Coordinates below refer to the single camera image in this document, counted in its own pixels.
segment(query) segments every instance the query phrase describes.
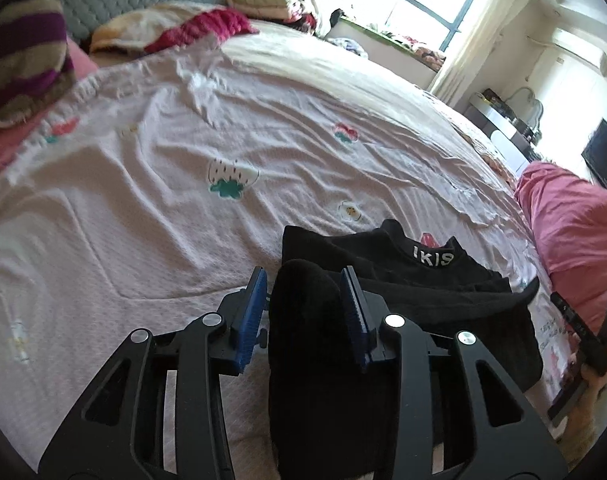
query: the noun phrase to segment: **white bedding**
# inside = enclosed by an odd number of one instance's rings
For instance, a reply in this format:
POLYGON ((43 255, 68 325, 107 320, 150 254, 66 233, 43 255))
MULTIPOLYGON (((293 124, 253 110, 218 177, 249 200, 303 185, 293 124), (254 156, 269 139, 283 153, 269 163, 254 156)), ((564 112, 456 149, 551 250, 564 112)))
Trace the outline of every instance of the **white bedding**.
MULTIPOLYGON (((545 371, 530 398, 544 410, 557 393, 569 348, 506 184, 421 90, 261 28, 91 75, 0 175, 0 428, 31 466, 129 331, 183 328, 255 265, 273 280, 287 224, 337 235, 395 218, 414 239, 456 236, 515 289, 539 274, 545 371), (53 137, 62 123, 73 131, 53 137)), ((276 477, 267 377, 257 349, 222 380, 239 479, 276 477)))

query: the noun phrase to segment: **striped pillow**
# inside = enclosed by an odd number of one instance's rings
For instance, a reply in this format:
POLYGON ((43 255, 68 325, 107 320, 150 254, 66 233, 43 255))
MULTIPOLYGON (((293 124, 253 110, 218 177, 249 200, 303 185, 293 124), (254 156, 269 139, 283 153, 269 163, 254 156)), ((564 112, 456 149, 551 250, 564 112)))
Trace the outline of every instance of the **striped pillow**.
POLYGON ((0 8, 0 128, 21 123, 75 82, 61 0, 0 8))

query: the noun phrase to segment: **silver screw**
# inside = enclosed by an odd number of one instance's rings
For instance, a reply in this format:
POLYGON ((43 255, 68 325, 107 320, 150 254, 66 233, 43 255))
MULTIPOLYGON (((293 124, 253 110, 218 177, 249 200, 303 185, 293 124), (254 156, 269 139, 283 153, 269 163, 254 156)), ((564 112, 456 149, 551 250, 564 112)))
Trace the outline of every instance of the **silver screw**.
POLYGON ((130 341, 133 343, 143 343, 148 338, 148 331, 142 328, 135 330, 130 334, 130 341))
POLYGON ((399 314, 388 314, 385 317, 385 324, 394 328, 399 328, 400 326, 404 326, 406 320, 403 319, 403 316, 399 314))
POLYGON ((464 345, 474 345, 477 342, 475 335, 470 332, 459 332, 457 337, 464 345))
POLYGON ((219 314, 215 314, 212 312, 211 314, 206 314, 201 318, 201 322, 206 326, 217 326, 221 322, 221 316, 219 314))

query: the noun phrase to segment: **pink cloth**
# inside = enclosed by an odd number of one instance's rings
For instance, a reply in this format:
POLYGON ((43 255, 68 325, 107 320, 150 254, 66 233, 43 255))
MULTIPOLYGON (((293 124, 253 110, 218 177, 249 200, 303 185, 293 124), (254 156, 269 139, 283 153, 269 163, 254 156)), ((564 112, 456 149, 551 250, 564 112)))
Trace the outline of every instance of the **pink cloth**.
MULTIPOLYGON (((91 60, 70 38, 68 38, 68 46, 70 48, 70 57, 72 58, 77 80, 83 79, 88 74, 98 70, 96 63, 94 63, 93 60, 91 60)), ((41 122, 41 119, 48 113, 50 108, 51 107, 47 107, 33 115, 28 121, 19 126, 0 130, 0 171, 14 160, 16 151, 19 149, 21 143, 30 135, 33 128, 41 122)))
POLYGON ((515 197, 554 290, 597 333, 607 310, 607 190, 534 162, 523 171, 515 197))
POLYGON ((197 14, 186 23, 165 30, 144 50, 152 54, 175 45, 189 45, 207 34, 214 34, 219 43, 223 43, 236 34, 256 33, 258 30, 250 24, 245 14, 235 9, 215 9, 197 14))

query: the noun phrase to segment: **white curtain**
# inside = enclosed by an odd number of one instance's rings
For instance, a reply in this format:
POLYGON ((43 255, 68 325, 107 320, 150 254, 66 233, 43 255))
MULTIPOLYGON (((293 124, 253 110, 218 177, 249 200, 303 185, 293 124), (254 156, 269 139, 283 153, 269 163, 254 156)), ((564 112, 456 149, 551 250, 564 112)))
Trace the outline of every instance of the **white curtain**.
POLYGON ((530 0, 488 0, 479 20, 455 53, 448 53, 429 91, 454 107, 466 93, 492 52, 501 31, 530 0))

